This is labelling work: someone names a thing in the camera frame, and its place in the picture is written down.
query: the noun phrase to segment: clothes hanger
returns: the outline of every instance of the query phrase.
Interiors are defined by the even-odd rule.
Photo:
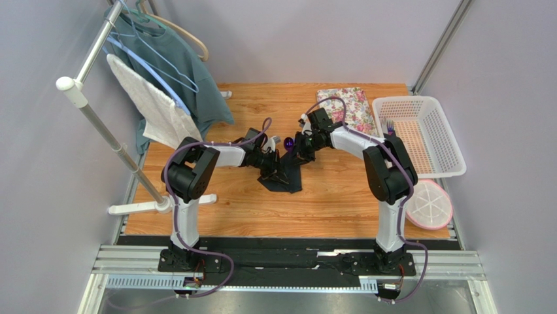
[[[160,75],[157,74],[157,72],[155,72],[155,70],[153,70],[152,65],[150,63],[148,63],[147,61],[143,60],[140,56],[136,55],[133,51],[131,51],[128,47],[124,46],[120,41],[117,41],[116,39],[108,36],[107,37],[107,41],[111,44],[113,44],[114,46],[117,46],[118,48],[122,49],[126,54],[128,54],[128,56],[130,56],[130,58],[133,58],[135,61],[137,61],[137,63],[141,64],[141,66],[143,66],[162,86],[163,88],[168,92],[168,94],[170,95],[170,97],[172,98],[172,100],[174,100],[174,102],[176,103],[177,107],[180,107],[182,110],[184,110],[184,112],[188,115],[191,116],[191,112],[190,110],[186,107],[186,104],[183,102],[183,100],[176,94],[176,92],[174,92],[174,90],[160,77]],[[168,77],[170,77],[170,75],[168,75],[167,73],[165,73],[164,71],[157,69],[158,71],[161,71],[163,74],[167,75]]]
[[[181,28],[180,26],[170,22],[169,20],[166,20],[160,16],[156,16],[154,14],[151,14],[147,11],[147,7],[145,6],[145,1],[146,0],[137,0],[136,1],[136,6],[139,6],[139,10],[141,11],[141,14],[144,14],[145,18],[151,18],[151,22],[156,23],[157,25],[161,26],[162,28],[166,29],[166,27],[170,27],[171,29],[173,29],[174,31],[176,31],[178,34],[181,34],[189,39],[191,39],[197,46],[199,46],[201,48],[201,51],[203,51],[203,55],[198,55],[199,58],[201,59],[201,61],[205,62],[209,59],[209,49],[207,49],[207,46],[205,46],[205,44],[200,41],[197,37],[193,36],[190,32],[186,31],[185,29]]]
[[[131,10],[127,7],[126,3],[123,0],[119,0],[124,8],[126,8],[126,10],[128,12],[131,12]],[[198,93],[199,92],[199,87],[197,86],[197,84],[192,81],[187,75],[184,75],[183,73],[181,73],[170,61],[166,60],[166,58],[164,58],[157,50],[155,50],[153,47],[151,47],[147,42],[145,42],[143,40],[143,38],[141,38],[141,36],[139,36],[139,33],[137,32],[137,29],[135,29],[135,22],[133,21],[132,18],[129,19],[129,21],[131,22],[131,28],[133,29],[134,35],[130,35],[130,34],[121,34],[120,32],[118,32],[118,30],[115,28],[114,24],[112,25],[114,30],[116,31],[116,35],[118,36],[118,41],[120,41],[120,44],[122,43],[122,41],[120,40],[120,36],[129,36],[129,37],[137,37],[143,44],[145,44],[145,46],[149,47],[149,49],[151,49],[157,56],[159,56],[162,60],[164,60],[166,63],[168,63],[175,71],[178,75],[180,75],[181,77],[184,77],[186,80],[188,80],[190,83],[192,83],[192,86],[194,88],[189,87],[188,85],[184,84],[183,82],[176,80],[175,78],[171,77],[173,80],[179,82],[181,85],[183,85],[184,87],[186,87],[187,89],[193,91],[194,93]]]

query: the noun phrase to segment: floral notebook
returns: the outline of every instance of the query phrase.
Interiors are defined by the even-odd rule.
[[[345,101],[346,124],[362,133],[375,137],[379,136],[377,128],[375,127],[375,121],[373,120],[371,107],[367,103],[367,98],[365,98],[365,93],[361,88],[351,87],[317,91],[317,101],[331,96],[340,97]],[[343,103],[339,100],[327,100],[320,106],[327,110],[333,122],[338,122],[343,119]]]

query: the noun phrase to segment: round plastic lid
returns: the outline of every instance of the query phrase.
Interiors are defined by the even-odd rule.
[[[406,217],[416,226],[438,230],[452,218],[452,204],[448,194],[432,180],[419,180],[414,195],[407,202]]]

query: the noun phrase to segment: purple object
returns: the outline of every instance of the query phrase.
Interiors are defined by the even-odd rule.
[[[294,140],[291,137],[287,137],[284,139],[284,148],[290,152],[294,147]]]

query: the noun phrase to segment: blue hanger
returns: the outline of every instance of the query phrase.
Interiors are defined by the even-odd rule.
[[[128,12],[131,12],[131,10],[127,7],[126,3],[123,0],[119,0],[122,5],[126,8],[126,10]],[[185,79],[187,79],[190,83],[192,83],[192,85],[194,86],[194,88],[189,87],[188,85],[185,85],[184,83],[182,83],[181,81],[171,77],[170,75],[166,74],[168,77],[171,77],[173,80],[177,81],[178,83],[180,83],[181,85],[183,85],[184,87],[186,87],[187,89],[191,90],[194,93],[198,93],[199,92],[199,87],[197,87],[197,84],[192,81],[187,75],[182,74],[170,61],[166,60],[166,58],[164,58],[161,54],[159,54],[157,52],[157,50],[155,50],[153,47],[151,47],[148,43],[146,43],[143,38],[141,38],[141,36],[139,36],[139,33],[137,32],[137,29],[135,29],[135,23],[133,22],[133,19],[130,18],[129,19],[131,21],[131,28],[133,29],[133,32],[135,35],[129,35],[129,34],[120,34],[118,33],[118,35],[122,35],[122,36],[128,36],[128,37],[137,37],[143,44],[145,44],[145,46],[149,47],[149,49],[151,49],[157,56],[159,56],[162,60],[164,60],[166,63],[168,63],[175,71],[176,73],[178,73],[178,75],[180,75],[181,77],[184,77]]]
[[[149,63],[147,63],[147,61],[143,60],[141,57],[139,57],[138,55],[136,55],[133,51],[131,51],[128,47],[122,45],[119,41],[117,41],[116,39],[112,38],[112,37],[108,37],[107,38],[108,42],[110,42],[111,44],[113,44],[114,46],[117,46],[118,48],[122,49],[126,54],[128,54],[128,56],[132,57],[135,61],[137,61],[137,63],[141,64],[141,66],[143,66],[159,83],[161,83],[161,85],[163,86],[163,88],[168,92],[168,94],[172,97],[172,99],[174,100],[174,102],[176,103],[176,105],[178,107],[180,107],[182,110],[184,110],[184,112],[186,112],[186,114],[188,116],[191,116],[191,112],[190,110],[186,107],[186,104],[183,102],[183,100],[176,94],[176,92],[174,92],[174,90],[160,77],[160,75],[157,74],[157,72],[155,72],[155,70],[153,70],[153,68],[151,68],[151,66],[149,65]]]
[[[116,36],[135,37],[134,35],[120,34],[120,33],[114,32],[114,31],[111,32],[110,34],[111,34],[111,35],[116,35]],[[173,81],[175,81],[175,82],[177,82],[177,83],[183,85],[184,87],[187,87],[187,88],[189,88],[190,90],[192,90],[189,86],[185,85],[185,84],[182,83],[181,81],[179,81],[179,80],[177,80],[176,78],[172,77],[172,75],[166,73],[165,71],[162,71],[161,69],[159,69],[158,67],[152,65],[151,63],[148,63],[146,60],[144,60],[144,59],[142,59],[142,60],[143,60],[143,62],[147,63],[147,64],[148,64],[151,68],[153,68],[154,70],[159,71],[161,74],[164,74],[164,75],[167,76],[169,79],[171,79],[171,80],[173,80]]]

